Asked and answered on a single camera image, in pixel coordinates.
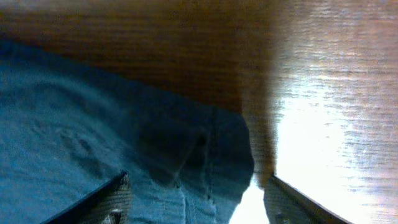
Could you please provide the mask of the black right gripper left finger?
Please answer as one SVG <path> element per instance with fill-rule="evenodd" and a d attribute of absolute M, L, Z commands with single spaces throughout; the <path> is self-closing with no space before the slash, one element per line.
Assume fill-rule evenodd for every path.
<path fill-rule="evenodd" d="M 122 171 L 44 224 L 125 224 L 132 204 L 129 174 Z"/>

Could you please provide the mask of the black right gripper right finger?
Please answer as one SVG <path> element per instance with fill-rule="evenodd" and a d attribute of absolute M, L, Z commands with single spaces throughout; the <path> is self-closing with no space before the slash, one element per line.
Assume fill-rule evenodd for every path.
<path fill-rule="evenodd" d="M 272 175 L 264 189 L 270 224 L 351 224 Z"/>

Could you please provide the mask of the dark blue shorts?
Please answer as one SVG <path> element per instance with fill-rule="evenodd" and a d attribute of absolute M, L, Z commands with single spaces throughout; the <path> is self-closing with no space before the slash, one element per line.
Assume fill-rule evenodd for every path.
<path fill-rule="evenodd" d="M 254 160 L 243 117 L 1 41 L 1 222 L 41 223 L 127 172 L 128 223 L 228 223 Z"/>

